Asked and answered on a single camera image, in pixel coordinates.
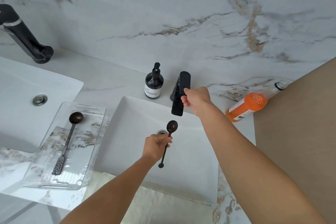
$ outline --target hand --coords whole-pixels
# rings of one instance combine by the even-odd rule
[[[184,93],[186,96],[181,97],[183,105],[192,108],[196,116],[198,114],[197,111],[204,103],[211,103],[207,87],[200,87],[194,90],[185,88]]]
[[[165,146],[167,143],[172,143],[172,137],[168,137],[167,134],[164,135],[151,135],[145,140],[145,146],[143,147],[142,157],[151,158],[153,164],[158,162],[165,151]]]

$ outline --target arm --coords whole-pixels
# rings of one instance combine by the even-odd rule
[[[252,223],[326,224],[296,183],[244,137],[211,101],[208,89],[185,89],[222,171]]]
[[[152,166],[162,158],[168,135],[146,138],[142,157],[70,212],[61,224],[119,224]]]

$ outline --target plastic blister tray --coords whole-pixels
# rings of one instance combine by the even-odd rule
[[[24,187],[78,190],[92,174],[99,146],[107,127],[104,107],[64,102],[54,117],[21,182]],[[83,121],[73,131],[60,175],[53,175],[70,132],[69,116],[81,112]]]

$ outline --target orange bottle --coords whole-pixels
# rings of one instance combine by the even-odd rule
[[[227,109],[225,115],[231,122],[238,122],[250,113],[264,108],[271,97],[283,91],[286,87],[286,82],[279,81],[261,92],[251,92],[234,106]]]

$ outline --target white cloth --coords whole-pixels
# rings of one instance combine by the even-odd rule
[[[115,178],[93,172],[83,200]],[[140,187],[122,224],[210,224],[212,207]]]

